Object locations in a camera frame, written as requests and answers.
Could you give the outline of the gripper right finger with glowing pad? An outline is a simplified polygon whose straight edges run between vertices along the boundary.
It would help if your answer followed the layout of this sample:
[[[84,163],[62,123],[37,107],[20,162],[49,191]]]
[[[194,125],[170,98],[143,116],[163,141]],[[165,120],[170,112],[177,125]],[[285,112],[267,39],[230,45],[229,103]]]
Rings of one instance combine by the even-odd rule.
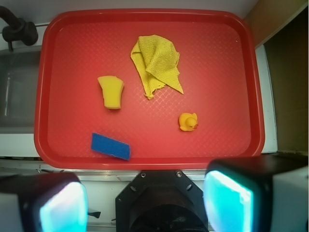
[[[211,161],[203,184],[216,232],[306,232],[309,167],[303,155],[260,155]]]

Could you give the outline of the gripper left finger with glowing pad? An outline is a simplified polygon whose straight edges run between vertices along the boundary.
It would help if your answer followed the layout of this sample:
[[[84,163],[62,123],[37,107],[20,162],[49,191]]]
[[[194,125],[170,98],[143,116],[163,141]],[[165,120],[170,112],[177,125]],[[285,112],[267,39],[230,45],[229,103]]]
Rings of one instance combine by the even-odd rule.
[[[73,173],[0,178],[2,232],[85,232],[88,200]]]

